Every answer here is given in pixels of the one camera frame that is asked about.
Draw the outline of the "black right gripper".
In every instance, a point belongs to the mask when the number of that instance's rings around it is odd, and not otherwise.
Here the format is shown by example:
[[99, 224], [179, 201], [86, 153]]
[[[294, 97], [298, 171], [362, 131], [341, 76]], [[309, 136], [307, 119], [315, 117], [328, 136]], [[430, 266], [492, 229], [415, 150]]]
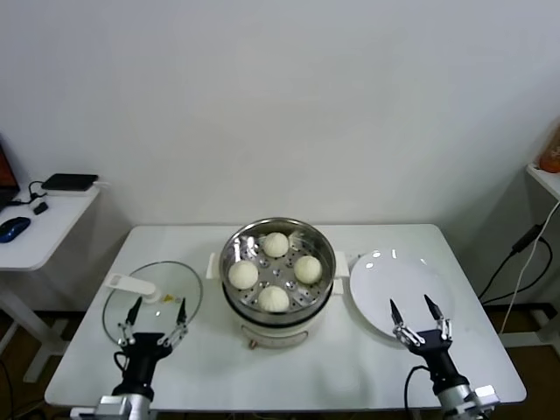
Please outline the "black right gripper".
[[417, 333], [403, 321], [393, 299], [389, 300], [390, 314], [394, 323], [393, 334], [409, 350], [424, 359], [430, 371], [433, 390], [447, 390], [466, 385], [467, 378], [455, 367], [449, 348], [452, 344], [452, 322], [446, 318], [439, 306], [426, 294], [423, 295], [431, 316], [437, 323], [438, 330]]

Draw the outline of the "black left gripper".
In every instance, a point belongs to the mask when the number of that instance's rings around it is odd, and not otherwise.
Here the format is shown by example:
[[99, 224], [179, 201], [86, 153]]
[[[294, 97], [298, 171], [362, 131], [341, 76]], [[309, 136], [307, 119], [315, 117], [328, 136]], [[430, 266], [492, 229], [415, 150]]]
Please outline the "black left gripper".
[[142, 302], [143, 299], [139, 297], [129, 309], [125, 321], [118, 324], [121, 337], [117, 345], [122, 348], [114, 353], [113, 359], [121, 370], [122, 381], [113, 389], [112, 396], [154, 396], [151, 384], [158, 362], [168, 357], [172, 353], [172, 347], [176, 347], [188, 334], [184, 298], [171, 332], [166, 335], [162, 332], [134, 333], [134, 324]]

